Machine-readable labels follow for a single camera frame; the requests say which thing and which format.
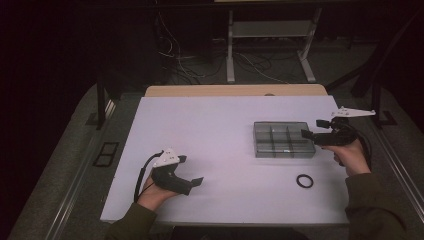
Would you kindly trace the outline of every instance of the sleeve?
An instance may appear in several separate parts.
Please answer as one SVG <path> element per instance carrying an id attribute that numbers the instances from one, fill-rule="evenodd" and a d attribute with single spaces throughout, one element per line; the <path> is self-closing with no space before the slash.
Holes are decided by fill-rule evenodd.
<path id="1" fill-rule="evenodd" d="M 385 193 L 375 174 L 359 174 L 346 179 L 349 204 L 350 240 L 407 239 L 400 210 Z"/>
<path id="2" fill-rule="evenodd" d="M 106 233 L 106 240 L 149 239 L 149 231 L 156 219 L 156 213 L 133 203 L 125 216 L 114 222 Z"/>

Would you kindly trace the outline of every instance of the wooden edge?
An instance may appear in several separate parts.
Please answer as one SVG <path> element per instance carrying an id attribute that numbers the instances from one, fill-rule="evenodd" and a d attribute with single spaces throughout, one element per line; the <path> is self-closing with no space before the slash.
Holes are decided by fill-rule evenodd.
<path id="1" fill-rule="evenodd" d="M 150 86 L 145 97 L 327 96 L 320 84 Z"/>

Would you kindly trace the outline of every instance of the floor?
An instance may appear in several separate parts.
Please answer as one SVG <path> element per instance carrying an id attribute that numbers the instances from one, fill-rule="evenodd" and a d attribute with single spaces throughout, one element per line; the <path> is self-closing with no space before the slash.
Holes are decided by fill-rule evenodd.
<path id="1" fill-rule="evenodd" d="M 363 64 L 375 49 L 373 44 L 353 45 L 348 49 L 345 39 L 314 42 L 308 60 L 317 83 L 327 85 Z M 264 39 L 235 43 L 235 84 L 306 84 L 296 56 L 299 42 L 289 39 Z M 164 65 L 172 73 L 167 84 L 227 84 L 225 69 L 225 42 L 214 41 L 212 58 L 196 53 L 182 52 L 178 60 L 167 60 Z M 369 109 L 370 93 L 353 98 L 350 89 L 355 79 L 329 92 L 339 106 Z M 96 130 L 96 86 L 81 99 L 56 147 L 43 176 L 25 206 L 12 231 L 10 239 L 102 239 L 109 224 L 99 221 L 109 186 L 125 146 L 127 134 L 143 92 L 123 94 L 111 106 L 111 113 L 101 130 Z M 416 205 L 403 190 L 402 183 L 392 170 L 393 154 L 418 190 L 424 192 L 420 172 L 424 161 L 424 135 L 397 105 L 393 96 L 383 91 L 382 110 L 389 111 L 397 125 L 375 128 L 367 118 L 358 118 L 352 124 L 365 132 L 373 143 L 373 171 L 384 178 L 388 194 L 400 205 L 408 225 L 410 239 L 424 239 L 423 219 Z M 386 141 L 389 147 L 381 142 Z M 91 165 L 104 142 L 118 142 L 114 161 L 109 168 Z M 164 233 L 169 228 L 157 226 L 153 231 Z M 346 226 L 296 227 L 311 240 L 347 239 Z"/>

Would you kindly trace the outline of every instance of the hand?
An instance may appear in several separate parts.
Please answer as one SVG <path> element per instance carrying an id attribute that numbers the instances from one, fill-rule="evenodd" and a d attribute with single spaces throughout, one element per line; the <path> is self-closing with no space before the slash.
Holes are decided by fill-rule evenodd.
<path id="1" fill-rule="evenodd" d="M 168 198 L 177 196 L 178 193 L 162 189 L 153 182 L 151 175 L 144 183 L 142 194 L 137 200 L 137 204 L 155 211 L 162 205 Z"/>
<path id="2" fill-rule="evenodd" d="M 348 176 L 371 172 L 365 160 L 361 142 L 358 139 L 346 146 L 321 147 L 334 152 L 334 160 L 343 163 Z"/>

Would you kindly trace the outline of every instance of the white table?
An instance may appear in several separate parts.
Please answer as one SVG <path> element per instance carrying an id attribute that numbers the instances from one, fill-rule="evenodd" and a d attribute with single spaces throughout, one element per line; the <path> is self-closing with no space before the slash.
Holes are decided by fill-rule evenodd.
<path id="1" fill-rule="evenodd" d="M 304 121 L 310 130 L 325 132 L 315 126 L 315 120 L 330 119 L 336 109 L 331 96 L 142 98 L 101 220 L 123 217 L 142 165 L 154 153 L 172 147 L 177 154 L 188 156 L 176 175 L 204 180 L 189 196 L 167 201 L 158 211 L 157 222 L 346 224 L 346 173 L 332 160 L 331 152 L 316 148 L 312 159 L 258 159 L 253 146 L 255 121 Z M 299 187 L 299 174 L 311 176 L 314 186 Z"/>

